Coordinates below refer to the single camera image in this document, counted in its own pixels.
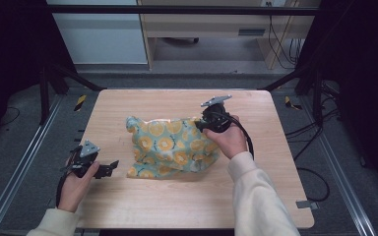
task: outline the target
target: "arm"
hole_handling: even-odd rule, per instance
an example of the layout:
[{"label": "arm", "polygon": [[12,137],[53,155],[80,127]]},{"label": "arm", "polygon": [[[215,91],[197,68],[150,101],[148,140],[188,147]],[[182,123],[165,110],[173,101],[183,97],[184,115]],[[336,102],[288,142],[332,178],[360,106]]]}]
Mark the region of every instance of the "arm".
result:
[{"label": "arm", "polygon": [[204,133],[230,159],[235,235],[299,235],[269,176],[257,167],[247,151],[242,131],[231,124],[221,134],[207,129]]},{"label": "arm", "polygon": [[76,209],[98,169],[99,163],[95,162],[82,178],[70,173],[63,184],[58,208],[48,209],[39,226],[30,231],[28,235],[73,235],[79,221],[79,216],[75,214]]}]

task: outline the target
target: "hand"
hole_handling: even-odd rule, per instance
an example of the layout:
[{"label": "hand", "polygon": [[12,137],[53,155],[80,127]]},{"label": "hand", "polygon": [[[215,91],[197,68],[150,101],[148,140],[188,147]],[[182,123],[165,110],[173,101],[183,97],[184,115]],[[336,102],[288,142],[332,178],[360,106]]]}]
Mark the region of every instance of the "hand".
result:
[{"label": "hand", "polygon": [[209,129],[204,129],[203,133],[219,147],[222,153],[232,159],[235,155],[247,151],[246,138],[240,128],[234,123],[231,123],[229,128],[223,133],[215,133]]},{"label": "hand", "polygon": [[79,203],[85,196],[88,186],[98,169],[99,163],[96,161],[82,178],[77,177],[74,173],[70,173],[63,184],[58,208],[76,212]]}]

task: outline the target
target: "wall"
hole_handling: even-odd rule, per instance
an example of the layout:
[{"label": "wall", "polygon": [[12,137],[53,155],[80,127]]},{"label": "wall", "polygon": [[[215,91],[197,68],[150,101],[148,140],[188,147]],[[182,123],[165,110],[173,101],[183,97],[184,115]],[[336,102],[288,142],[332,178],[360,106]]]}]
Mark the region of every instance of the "wall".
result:
[{"label": "wall", "polygon": [[[135,0],[47,0],[48,4],[136,5]],[[83,65],[147,64],[136,14],[53,14],[73,62]]]}]

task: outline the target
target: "wooden tabletop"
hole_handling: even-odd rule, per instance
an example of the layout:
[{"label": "wooden tabletop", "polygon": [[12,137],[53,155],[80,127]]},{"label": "wooden tabletop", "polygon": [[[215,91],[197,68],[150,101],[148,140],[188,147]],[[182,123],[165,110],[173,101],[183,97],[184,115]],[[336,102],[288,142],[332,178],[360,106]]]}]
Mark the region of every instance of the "wooden tabletop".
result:
[{"label": "wooden tabletop", "polygon": [[298,228],[309,228],[314,218],[296,201],[306,197],[295,169],[271,95],[262,90],[108,89],[96,101],[84,133],[101,148],[97,160],[119,166],[109,178],[93,179],[77,214],[79,228],[233,228],[233,182],[223,155],[202,173],[179,173],[172,179],[130,179],[135,162],[128,116],[146,121],[202,117],[202,102],[231,94],[224,103],[253,141],[255,160],[272,178],[276,190]]}]

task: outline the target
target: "cloth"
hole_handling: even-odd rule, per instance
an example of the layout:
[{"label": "cloth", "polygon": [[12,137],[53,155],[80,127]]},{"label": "cloth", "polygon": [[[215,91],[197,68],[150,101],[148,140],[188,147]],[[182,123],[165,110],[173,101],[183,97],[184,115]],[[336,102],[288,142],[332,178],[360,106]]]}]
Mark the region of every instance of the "cloth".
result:
[{"label": "cloth", "polygon": [[299,235],[269,176],[248,151],[228,165],[234,181],[235,235]]},{"label": "cloth", "polygon": [[41,223],[31,230],[28,236],[67,236],[75,233],[79,216],[75,213],[50,208],[45,212]]},{"label": "cloth", "polygon": [[143,121],[130,116],[136,163],[127,177],[163,178],[177,172],[200,172],[218,158],[218,146],[195,125],[197,118]]}]

